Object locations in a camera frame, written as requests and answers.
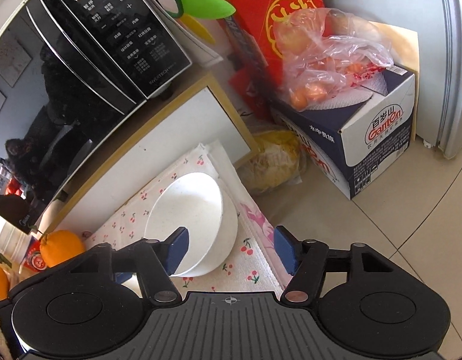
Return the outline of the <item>small white speckled bowl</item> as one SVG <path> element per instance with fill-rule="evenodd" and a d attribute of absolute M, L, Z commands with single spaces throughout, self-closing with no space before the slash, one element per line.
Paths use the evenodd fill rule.
<path fill-rule="evenodd" d="M 189 233 L 189 245 L 173 275 L 193 270 L 218 234 L 224 213 L 223 194 L 214 178 L 202 172 L 182 175 L 154 203 L 144 237 L 165 241 L 177 228 Z"/>

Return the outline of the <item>cream bowl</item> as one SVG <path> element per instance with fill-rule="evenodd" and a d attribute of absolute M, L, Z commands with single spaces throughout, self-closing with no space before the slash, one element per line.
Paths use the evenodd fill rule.
<path fill-rule="evenodd" d="M 231 253 L 237 238 L 236 209 L 221 189 L 201 194 L 182 191 L 176 203 L 177 224 L 189 230 L 189 249 L 174 275 L 206 275 Z"/>

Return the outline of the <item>pink floral cloth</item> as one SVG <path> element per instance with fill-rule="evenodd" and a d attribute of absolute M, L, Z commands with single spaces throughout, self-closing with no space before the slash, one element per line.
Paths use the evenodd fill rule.
<path fill-rule="evenodd" d="M 286 272 L 275 251 L 273 226 L 269 223 L 255 200 L 249 195 L 221 143 L 213 141 L 211 144 L 205 145 L 205 147 L 208 158 L 210 158 L 213 167 L 228 188 L 237 210 L 241 213 L 241 217 L 245 220 L 245 225 L 257 242 L 276 282 L 281 289 L 284 289 L 291 280 L 291 275 Z"/>

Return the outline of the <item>cherry print tablecloth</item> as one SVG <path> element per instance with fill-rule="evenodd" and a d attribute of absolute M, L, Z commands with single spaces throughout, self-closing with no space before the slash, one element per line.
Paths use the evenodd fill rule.
<path fill-rule="evenodd" d="M 274 248 L 273 228 L 241 183 L 222 145 L 199 145 L 148 183 L 85 241 L 115 250 L 162 246 L 164 261 L 142 263 L 180 291 L 280 296 L 291 276 Z"/>

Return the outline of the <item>large orange near microwave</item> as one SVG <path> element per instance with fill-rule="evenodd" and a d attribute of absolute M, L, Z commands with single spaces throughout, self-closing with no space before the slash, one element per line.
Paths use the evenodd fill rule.
<path fill-rule="evenodd" d="M 80 237 L 68 230 L 57 230 L 40 239 L 40 254 L 47 267 L 55 267 L 84 252 Z"/>

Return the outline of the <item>yellow bag on floor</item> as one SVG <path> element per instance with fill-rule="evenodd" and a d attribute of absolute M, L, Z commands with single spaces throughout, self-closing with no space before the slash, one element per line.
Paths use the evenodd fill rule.
<path fill-rule="evenodd" d="M 237 174 L 250 194 L 270 192 L 301 181 L 306 164 L 297 135 L 288 129 L 263 129 L 253 134 L 258 153 Z"/>

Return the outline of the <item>Ganten water carton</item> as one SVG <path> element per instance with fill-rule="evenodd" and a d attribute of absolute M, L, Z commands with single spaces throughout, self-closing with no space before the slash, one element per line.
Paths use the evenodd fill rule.
<path fill-rule="evenodd" d="M 352 199 L 408 148 L 415 88 L 415 74 L 393 65 L 306 111 L 274 102 L 272 116 L 297 134 L 312 162 Z"/>

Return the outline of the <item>red gift box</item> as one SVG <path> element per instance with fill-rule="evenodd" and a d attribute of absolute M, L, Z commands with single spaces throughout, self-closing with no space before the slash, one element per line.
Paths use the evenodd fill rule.
<path fill-rule="evenodd" d="M 225 1 L 236 9 L 219 22 L 234 50 L 229 57 L 235 69 L 230 86 L 254 117 L 272 121 L 269 102 L 277 98 L 282 81 L 282 54 L 274 26 L 295 11 L 323 7 L 323 0 Z"/>

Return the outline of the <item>plastic bag of oranges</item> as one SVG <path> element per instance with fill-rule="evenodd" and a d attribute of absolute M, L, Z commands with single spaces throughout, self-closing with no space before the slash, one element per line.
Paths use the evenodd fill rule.
<path fill-rule="evenodd" d="M 393 66 L 376 25 L 334 8 L 296 10 L 274 26 L 282 96 L 295 111 L 325 105 Z"/>

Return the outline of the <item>black microwave oven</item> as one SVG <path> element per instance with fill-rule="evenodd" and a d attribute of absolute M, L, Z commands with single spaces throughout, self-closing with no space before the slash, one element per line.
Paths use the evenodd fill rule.
<path fill-rule="evenodd" d="M 24 232 L 88 156 L 191 59 L 149 0 L 0 0 L 0 167 Z"/>

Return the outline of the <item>green purple plush toy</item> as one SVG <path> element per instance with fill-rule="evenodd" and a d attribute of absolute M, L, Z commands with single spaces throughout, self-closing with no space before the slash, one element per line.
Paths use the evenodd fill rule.
<path fill-rule="evenodd" d="M 232 16 L 236 9 L 225 0 L 157 0 L 159 6 L 185 29 L 208 45 L 216 43 L 203 20 L 222 20 Z"/>

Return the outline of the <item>silver refrigerator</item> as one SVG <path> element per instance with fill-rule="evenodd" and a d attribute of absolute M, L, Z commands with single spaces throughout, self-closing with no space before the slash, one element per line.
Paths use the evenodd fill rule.
<path fill-rule="evenodd" d="M 419 41 L 416 133 L 446 158 L 462 149 L 462 0 L 324 0 L 326 6 L 410 29 Z"/>

